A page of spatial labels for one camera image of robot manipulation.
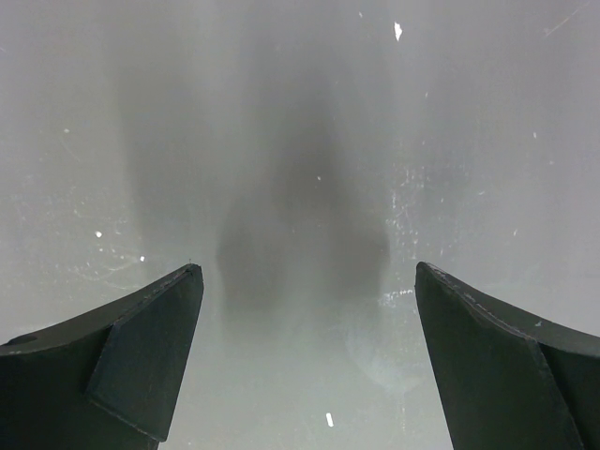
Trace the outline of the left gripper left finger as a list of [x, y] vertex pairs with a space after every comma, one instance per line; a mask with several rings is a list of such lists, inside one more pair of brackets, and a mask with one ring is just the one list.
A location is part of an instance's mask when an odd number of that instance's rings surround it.
[[170, 431], [203, 300], [186, 264], [1, 346], [4, 449], [156, 449]]

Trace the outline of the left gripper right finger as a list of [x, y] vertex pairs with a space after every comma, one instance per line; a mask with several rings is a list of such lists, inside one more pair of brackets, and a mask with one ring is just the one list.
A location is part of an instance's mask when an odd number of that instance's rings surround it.
[[427, 262], [415, 296], [456, 449], [596, 449], [599, 339]]

